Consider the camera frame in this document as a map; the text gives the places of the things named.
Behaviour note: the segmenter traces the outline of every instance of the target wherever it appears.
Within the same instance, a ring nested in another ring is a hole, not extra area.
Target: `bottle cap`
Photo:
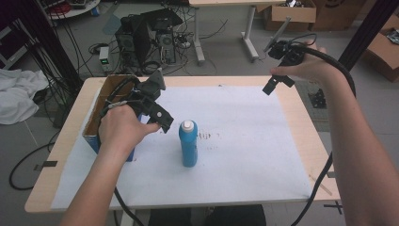
[[[194,123],[192,121],[183,121],[182,129],[186,133],[190,133],[190,132],[192,132],[194,130]]]

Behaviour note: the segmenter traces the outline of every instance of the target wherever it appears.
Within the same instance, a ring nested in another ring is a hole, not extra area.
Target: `white paper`
[[[146,136],[134,160],[124,165],[117,187],[127,205],[297,201],[311,195],[275,93],[267,96],[262,87],[173,87],[157,103],[174,122],[166,134],[159,130]],[[199,128],[194,168],[182,163],[178,129],[184,120]],[[61,175],[53,209],[68,207],[96,156],[81,134]],[[115,197],[111,206],[120,206]]]

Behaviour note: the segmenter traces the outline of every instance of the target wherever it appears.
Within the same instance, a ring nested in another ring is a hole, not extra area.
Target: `white towel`
[[[0,124],[13,124],[31,117],[39,107],[32,101],[35,93],[48,86],[42,71],[0,69]]]

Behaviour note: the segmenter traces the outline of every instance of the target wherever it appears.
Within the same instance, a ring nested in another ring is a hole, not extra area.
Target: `hand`
[[[126,160],[132,149],[150,133],[160,128],[157,123],[143,124],[138,121],[135,111],[128,105],[109,109],[102,118],[99,129],[102,150],[120,153]]]
[[[313,40],[305,41],[308,45],[312,42]],[[324,54],[327,52],[324,47],[317,47],[316,44],[309,45],[309,48],[318,50]],[[329,79],[331,76],[341,73],[323,59],[308,54],[305,55],[303,62],[299,65],[289,67],[280,66],[272,68],[270,72],[274,75],[294,75],[307,80],[320,82],[321,84],[326,82],[326,79]]]

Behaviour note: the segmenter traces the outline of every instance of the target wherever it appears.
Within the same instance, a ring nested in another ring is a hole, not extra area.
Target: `floor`
[[[188,62],[183,68],[177,70],[181,66],[166,67],[164,73],[168,73],[167,76],[268,74],[268,69],[276,66],[279,62],[270,59],[270,57],[254,63],[250,62],[240,39],[240,32],[246,26],[245,20],[234,17],[236,13],[247,13],[247,8],[231,7],[231,9],[233,10],[225,8],[201,9],[204,12],[202,15],[209,13],[208,15],[213,16],[201,17],[200,34],[214,33],[226,19],[229,19],[219,33],[209,39],[201,40],[205,58],[207,59],[204,65],[201,67],[197,65],[195,53],[190,48],[187,51]],[[110,18],[123,15],[123,13],[129,14],[128,11],[123,11],[123,9],[119,8],[119,5],[115,6],[111,3],[101,4],[101,12],[102,14],[99,17],[91,17],[87,13],[68,20],[73,35],[82,50],[84,59],[90,57],[87,49],[91,44],[109,43],[114,39],[112,35],[106,35],[107,32],[104,31],[104,26],[109,23]],[[76,54],[73,51],[70,39],[65,33],[64,24],[65,22],[59,22],[57,31],[71,61],[77,66]],[[330,55],[338,58],[358,27],[359,22],[356,22],[346,31],[318,32],[317,43],[325,46]],[[187,30],[193,31],[192,21],[189,21]],[[263,21],[257,16],[252,26],[251,39],[258,53],[261,53],[261,58],[263,58],[262,49],[273,34],[274,32],[263,29]],[[283,37],[292,38],[298,35],[300,33],[292,32],[285,33]],[[101,65],[95,57],[88,62],[88,67],[94,76],[104,76]],[[29,56],[24,56],[13,66],[13,69],[36,71],[39,67]],[[351,73],[357,86],[359,103],[368,122],[387,148],[393,162],[399,168],[399,150],[397,148],[399,147],[399,121],[397,120],[399,115],[399,83],[393,84],[389,82],[361,60]],[[88,76],[88,70],[83,67],[80,74],[83,77]],[[30,191],[17,191],[8,184],[8,177],[13,167],[28,153],[47,144],[57,132],[58,129],[54,128],[45,117],[31,117],[26,121],[12,125],[0,125],[0,197],[2,197],[0,202],[0,225],[58,224],[62,213],[26,213],[24,204]],[[319,134],[329,152],[331,150],[329,133],[325,131]],[[40,174],[35,167],[40,165],[47,155],[47,150],[43,149],[26,159],[15,171],[14,183],[18,186],[32,186]],[[336,207],[339,203],[314,203],[299,225],[344,225],[342,209]],[[304,203],[270,203],[265,204],[263,208],[268,225],[288,225],[295,220],[303,206]],[[205,208],[193,210],[194,225],[202,223],[204,213]],[[117,214],[120,220],[121,211],[118,211]],[[140,211],[138,215],[146,222],[148,211]],[[111,212],[106,225],[115,225]]]

